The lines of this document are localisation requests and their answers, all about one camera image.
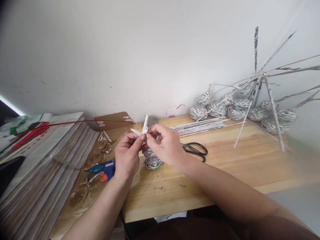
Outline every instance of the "dark clothing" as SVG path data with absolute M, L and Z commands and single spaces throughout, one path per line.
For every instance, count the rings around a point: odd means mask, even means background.
M 319 240 L 315 234 L 282 217 L 267 216 L 247 226 L 232 227 L 222 220 L 205 218 L 174 218 L 161 222 L 144 232 L 138 240 L 218 239 L 218 240 Z
M 174 218 L 159 224 L 154 219 L 147 219 L 126 225 L 133 233 L 130 240 L 320 240 L 301 225 L 278 216 L 266 216 L 247 225 L 236 223 L 216 205 L 188 211 L 186 218 Z

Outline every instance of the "black scissors handle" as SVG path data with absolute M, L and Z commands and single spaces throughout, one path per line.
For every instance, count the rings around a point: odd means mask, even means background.
M 195 149 L 194 147 L 191 146 L 191 144 L 195 144 L 195 145 L 198 145 L 200 147 L 202 147 L 205 152 L 200 152 L 198 151 L 197 149 Z M 189 152 L 189 153 L 193 153 L 193 154 L 196 154 L 198 156 L 201 156 L 203 158 L 203 161 L 202 162 L 206 162 L 206 157 L 204 155 L 207 155 L 208 154 L 208 150 L 206 149 L 205 146 L 203 146 L 202 144 L 200 143 L 197 143 L 197 142 L 192 142 L 192 143 L 186 143 L 186 144 L 181 144 L 182 145 L 182 148 L 186 151 L 186 152 Z

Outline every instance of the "white wall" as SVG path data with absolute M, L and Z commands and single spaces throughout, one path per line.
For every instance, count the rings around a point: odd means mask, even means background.
M 308 0 L 301 9 L 297 18 L 288 28 L 285 38 L 295 30 L 296 33 L 270 61 L 266 67 L 272 69 L 286 63 L 305 59 L 310 56 L 320 54 L 320 2 L 318 0 Z M 313 58 L 301 63 L 293 64 L 290 67 L 310 67 L 320 64 L 320 57 Z M 280 73 L 282 71 L 274 70 L 271 73 Z M 305 71 L 292 73 L 288 75 L 271 77 L 270 82 L 281 84 L 281 87 L 272 86 L 272 92 L 275 99 L 286 95 L 298 93 L 320 84 L 320 71 Z M 290 109 L 305 100 L 312 93 L 295 96 L 280 102 L 280 109 Z M 267 100 L 267 91 L 264 88 L 261 91 L 259 100 Z M 290 124 L 289 135 L 305 143 L 306 145 L 319 151 L 320 149 L 320 101 L 309 102 L 301 108 L 296 109 L 298 118 Z
M 84 111 L 89 119 L 127 111 L 138 122 L 146 113 L 187 114 L 209 83 L 251 75 L 255 27 L 261 67 L 304 4 L 9 2 L 0 32 L 3 97 L 27 114 Z

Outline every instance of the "paint splatter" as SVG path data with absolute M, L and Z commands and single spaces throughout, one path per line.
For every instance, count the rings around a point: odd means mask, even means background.
M 178 109 L 178 108 L 181 107 L 182 105 L 183 105 L 184 107 L 186 106 L 186 105 L 184 105 L 184 104 L 180 104 L 176 109 Z

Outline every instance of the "stack of newspapers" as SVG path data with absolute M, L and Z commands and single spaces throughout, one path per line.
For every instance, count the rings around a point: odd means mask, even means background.
M 82 121 L 82 114 L 50 124 Z M 48 239 L 97 135 L 86 123 L 52 126 L 10 157 L 25 157 L 0 198 L 0 225 L 10 239 Z

